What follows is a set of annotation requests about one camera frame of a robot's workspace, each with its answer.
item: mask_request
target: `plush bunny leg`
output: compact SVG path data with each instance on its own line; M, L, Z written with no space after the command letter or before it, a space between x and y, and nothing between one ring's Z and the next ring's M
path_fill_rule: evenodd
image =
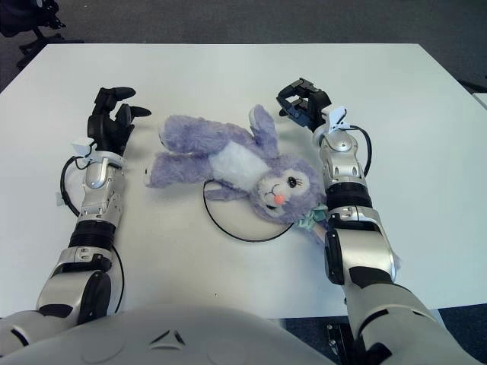
M250 129L256 140L256 144L268 158L276 158L279 155L277 148L277 132L272 117L260 105L255 106L249 112Z
M206 156L185 156L160 153L145 170L145 185L165 188L173 183L200 183L212 178L212 168Z
M159 128L159 138L178 154L214 154L229 142L227 128L219 122L190 116L170 116Z
M205 190L205 198L208 200L235 200L245 198L248 192L235 190L229 186L221 186L220 189Z

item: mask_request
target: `pink nose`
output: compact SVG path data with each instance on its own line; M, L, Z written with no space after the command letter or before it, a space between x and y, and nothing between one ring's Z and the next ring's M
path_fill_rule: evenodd
M286 197L280 194L274 195L274 202L277 205L283 205L286 201Z

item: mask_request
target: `table surface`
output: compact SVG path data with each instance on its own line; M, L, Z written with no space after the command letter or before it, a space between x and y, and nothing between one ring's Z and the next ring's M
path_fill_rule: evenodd
M130 103L152 111L136 120L125 155L116 234L123 309L191 302L269 318L344 315L323 247L306 233L243 243L210 221L201 184L142 184L145 165L163 150L159 122L187 114L248 128L257 103L275 117L281 151L318 167L309 131L278 117L275 95L298 77L346 105L349 122L372 138L369 191L402 259L397 283L430 308L487 302L487 111L420 46L81 44L47 46L0 95L0 316L35 307L68 244L75 218L56 206L59 174L70 142L86 134L99 87L114 86L134 87ZM68 177L76 202L80 179ZM118 293L115 284L111 309Z

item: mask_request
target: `floor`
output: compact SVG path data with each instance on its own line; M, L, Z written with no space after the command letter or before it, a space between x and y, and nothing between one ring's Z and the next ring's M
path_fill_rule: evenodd
M419 43L454 77L487 85L485 0L59 0L59 6L67 25L62 35L87 43ZM18 74L18 46L31 40L33 33L0 37L0 90ZM306 55L298 56L305 68ZM460 344L487 362L487 305L440 312ZM287 323L330 354L323 327L330 320Z

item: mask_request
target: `plush toy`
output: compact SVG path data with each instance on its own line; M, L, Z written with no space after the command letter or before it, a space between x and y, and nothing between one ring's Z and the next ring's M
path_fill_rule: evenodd
M209 200L248 197L268 221L304 219L305 226L316 220L312 210L324 201L318 173L299 157L279 155L274 121L262 106L255 106L249 119L253 135L233 124L170 116L159 137L171 153L156 155L145 171L146 185L214 180L221 188L206 191Z

